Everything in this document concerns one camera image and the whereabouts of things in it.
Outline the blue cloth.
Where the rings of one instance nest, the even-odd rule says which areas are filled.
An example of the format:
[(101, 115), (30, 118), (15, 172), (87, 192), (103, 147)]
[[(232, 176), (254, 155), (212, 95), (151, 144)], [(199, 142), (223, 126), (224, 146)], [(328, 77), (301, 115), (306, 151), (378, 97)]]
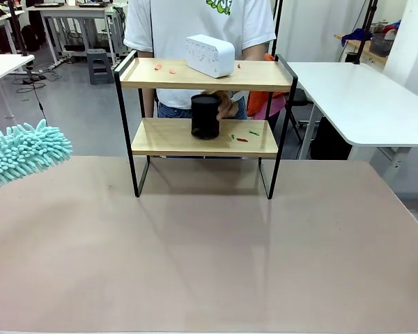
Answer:
[(358, 40), (358, 41), (367, 41), (373, 37), (372, 32), (366, 32), (364, 29), (358, 28), (355, 29), (352, 33), (343, 35), (341, 38), (341, 46), (345, 47), (347, 41), (349, 40)]

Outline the black computer case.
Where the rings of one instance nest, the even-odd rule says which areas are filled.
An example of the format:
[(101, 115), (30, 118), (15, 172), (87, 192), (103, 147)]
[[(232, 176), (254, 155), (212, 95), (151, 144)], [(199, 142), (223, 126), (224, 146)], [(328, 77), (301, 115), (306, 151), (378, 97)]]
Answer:
[(347, 143), (330, 121), (320, 119), (315, 138), (311, 142), (310, 155), (313, 160), (347, 160), (352, 145)]

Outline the white rectangular box device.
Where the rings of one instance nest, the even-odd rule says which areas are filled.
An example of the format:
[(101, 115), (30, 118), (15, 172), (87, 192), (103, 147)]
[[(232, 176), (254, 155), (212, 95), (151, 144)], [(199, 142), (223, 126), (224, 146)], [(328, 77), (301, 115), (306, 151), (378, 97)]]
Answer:
[(235, 48), (224, 40), (198, 34), (187, 37), (187, 66), (218, 79), (229, 76), (235, 67)]

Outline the teal microfiber duster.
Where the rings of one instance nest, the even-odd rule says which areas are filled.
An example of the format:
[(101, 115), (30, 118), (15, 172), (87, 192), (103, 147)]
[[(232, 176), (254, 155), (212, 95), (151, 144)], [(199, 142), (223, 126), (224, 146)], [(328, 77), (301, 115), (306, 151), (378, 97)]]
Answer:
[(69, 160), (72, 143), (45, 119), (0, 131), (0, 187)]

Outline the orange cloth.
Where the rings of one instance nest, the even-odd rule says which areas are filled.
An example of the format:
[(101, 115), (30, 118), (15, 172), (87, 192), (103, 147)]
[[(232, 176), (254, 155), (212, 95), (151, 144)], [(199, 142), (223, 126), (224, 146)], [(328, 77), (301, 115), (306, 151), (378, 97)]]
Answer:
[[(261, 91), (251, 91), (247, 102), (247, 116), (255, 120), (264, 120), (268, 105), (269, 93)], [(270, 116), (279, 113), (286, 105), (286, 100), (282, 92), (272, 94)]]

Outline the person's left forearm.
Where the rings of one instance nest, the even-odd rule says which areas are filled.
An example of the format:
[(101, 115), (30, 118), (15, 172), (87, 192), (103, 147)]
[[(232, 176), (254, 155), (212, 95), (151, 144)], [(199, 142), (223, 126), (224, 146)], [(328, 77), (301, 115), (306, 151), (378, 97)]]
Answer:
[(268, 50), (268, 44), (259, 44), (242, 50), (242, 57), (245, 61), (264, 61)]

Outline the person's right forearm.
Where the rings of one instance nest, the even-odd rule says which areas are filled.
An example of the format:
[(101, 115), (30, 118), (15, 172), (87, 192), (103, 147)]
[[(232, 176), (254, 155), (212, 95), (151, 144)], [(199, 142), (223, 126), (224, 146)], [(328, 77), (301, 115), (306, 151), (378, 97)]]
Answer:
[[(153, 58), (152, 52), (147, 51), (138, 51), (140, 58)], [(153, 88), (143, 88), (143, 105), (144, 113), (146, 118), (152, 118), (154, 115), (154, 106), (155, 106), (155, 90)]]

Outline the person in white T-shirt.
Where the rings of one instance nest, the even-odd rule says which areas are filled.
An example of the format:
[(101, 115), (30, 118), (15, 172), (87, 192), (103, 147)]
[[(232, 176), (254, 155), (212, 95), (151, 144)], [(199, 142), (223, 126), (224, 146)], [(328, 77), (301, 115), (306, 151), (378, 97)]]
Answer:
[[(235, 59), (242, 50), (275, 39), (270, 0), (129, 0), (124, 44), (153, 58), (186, 58), (187, 37), (203, 34), (227, 41)], [(191, 97), (202, 90), (154, 89), (158, 118), (191, 118)], [(246, 120), (244, 93), (229, 91), (238, 103), (230, 119)]]

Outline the wooden background table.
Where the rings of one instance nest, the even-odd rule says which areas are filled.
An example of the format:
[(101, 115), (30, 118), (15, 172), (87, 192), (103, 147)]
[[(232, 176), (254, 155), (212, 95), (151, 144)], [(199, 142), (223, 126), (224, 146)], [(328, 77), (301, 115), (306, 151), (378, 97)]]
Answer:
[[(343, 50), (340, 53), (339, 60), (345, 61), (347, 53), (357, 53), (361, 42), (359, 40), (347, 40)], [(388, 57), (381, 57), (370, 51), (370, 41), (366, 41), (365, 46), (360, 57), (362, 63), (371, 63), (374, 65), (385, 66)]]

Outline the thin black stand pole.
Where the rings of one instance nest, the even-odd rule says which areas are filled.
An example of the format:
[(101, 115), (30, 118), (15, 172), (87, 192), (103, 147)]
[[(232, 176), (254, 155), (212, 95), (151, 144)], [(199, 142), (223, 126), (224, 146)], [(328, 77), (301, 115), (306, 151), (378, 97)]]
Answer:
[(278, 35), (279, 35), (279, 25), (280, 25), (280, 21), (281, 21), (281, 12), (282, 12), (282, 8), (283, 8), (283, 2), (284, 2), (284, 0), (275, 0), (275, 2), (274, 2), (273, 20), (274, 20), (275, 39), (272, 42), (272, 48), (271, 48), (271, 55), (272, 56), (276, 55), (277, 40), (278, 40)]

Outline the small white table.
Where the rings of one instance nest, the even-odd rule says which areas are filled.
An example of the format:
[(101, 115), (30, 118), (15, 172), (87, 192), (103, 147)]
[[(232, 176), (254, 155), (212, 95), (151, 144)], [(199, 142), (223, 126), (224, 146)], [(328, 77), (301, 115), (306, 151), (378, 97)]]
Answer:
[[(0, 80), (6, 75), (14, 72), (17, 68), (29, 64), (35, 59), (34, 55), (23, 56), (19, 54), (0, 54)], [(5, 119), (14, 121), (14, 115), (11, 112), (3, 89), (0, 83), (0, 102), (3, 106)]]

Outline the person's left hand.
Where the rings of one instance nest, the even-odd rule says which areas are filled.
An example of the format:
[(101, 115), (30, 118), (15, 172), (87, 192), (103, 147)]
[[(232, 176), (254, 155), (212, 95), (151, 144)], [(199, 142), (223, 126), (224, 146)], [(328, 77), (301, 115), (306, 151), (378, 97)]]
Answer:
[(220, 100), (220, 105), (218, 107), (217, 119), (233, 118), (238, 110), (239, 106), (237, 102), (234, 102), (231, 99), (229, 91), (219, 90), (215, 92), (215, 95)]

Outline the black cylindrical container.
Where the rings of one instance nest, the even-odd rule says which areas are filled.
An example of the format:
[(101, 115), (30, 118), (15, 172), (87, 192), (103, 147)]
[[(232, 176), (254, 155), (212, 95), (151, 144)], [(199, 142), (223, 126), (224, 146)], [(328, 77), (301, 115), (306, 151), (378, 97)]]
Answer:
[(191, 134), (201, 140), (219, 136), (218, 108), (221, 101), (213, 94), (199, 94), (191, 98)]

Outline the white background desk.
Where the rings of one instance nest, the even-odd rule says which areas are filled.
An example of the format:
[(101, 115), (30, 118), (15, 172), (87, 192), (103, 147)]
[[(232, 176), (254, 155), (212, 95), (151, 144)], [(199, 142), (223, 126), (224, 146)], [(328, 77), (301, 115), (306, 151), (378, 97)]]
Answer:
[(0, 54), (17, 54), (20, 50), (10, 13), (0, 15)]

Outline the black stand pole with clamp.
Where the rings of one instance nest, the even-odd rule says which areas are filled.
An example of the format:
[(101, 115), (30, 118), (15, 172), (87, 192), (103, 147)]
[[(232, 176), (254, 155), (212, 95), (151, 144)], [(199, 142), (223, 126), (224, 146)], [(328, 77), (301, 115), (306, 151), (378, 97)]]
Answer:
[(21, 51), (23, 56), (28, 56), (29, 53), (26, 50), (26, 47), (24, 45), (24, 41), (23, 41), (23, 38), (22, 38), (22, 34), (21, 34), (21, 31), (20, 31), (20, 23), (19, 23), (19, 20), (17, 18), (17, 15), (16, 15), (14, 0), (8, 0), (8, 9), (10, 11), (12, 27), (14, 28), (15, 38), (16, 38), (17, 43), (19, 45), (20, 51)]

